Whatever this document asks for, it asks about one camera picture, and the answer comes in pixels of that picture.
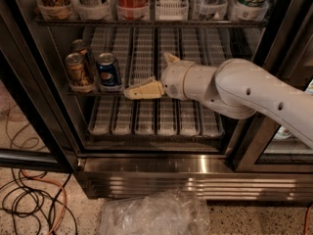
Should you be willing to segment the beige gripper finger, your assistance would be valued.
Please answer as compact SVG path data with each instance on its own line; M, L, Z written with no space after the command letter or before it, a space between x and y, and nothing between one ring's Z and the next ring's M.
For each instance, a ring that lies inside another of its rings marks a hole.
M165 59L165 61L166 61L166 63L167 63L168 65L171 65L171 64L173 64L174 62L177 62L177 61L180 60L179 57L174 56L173 54L168 53L168 52L165 52L165 53L163 54L163 57L164 57L164 59Z
M123 93L130 100L158 99L164 95L164 88L162 83L152 76L139 84L129 86Z

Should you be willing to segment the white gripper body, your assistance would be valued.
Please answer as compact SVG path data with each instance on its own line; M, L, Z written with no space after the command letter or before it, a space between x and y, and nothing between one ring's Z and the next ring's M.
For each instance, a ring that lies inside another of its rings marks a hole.
M161 73L161 83L165 93L174 99L186 100L184 93L185 76L195 63L191 61L175 61L167 66Z

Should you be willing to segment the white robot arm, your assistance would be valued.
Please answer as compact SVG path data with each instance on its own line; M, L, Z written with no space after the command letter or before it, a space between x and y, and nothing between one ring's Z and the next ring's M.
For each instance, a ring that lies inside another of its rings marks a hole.
M219 67L199 65L166 53L161 79L149 77L124 90L130 100L164 95L195 100L229 118L245 119L260 112L309 147L313 147L313 96L296 89L244 59L229 59Z

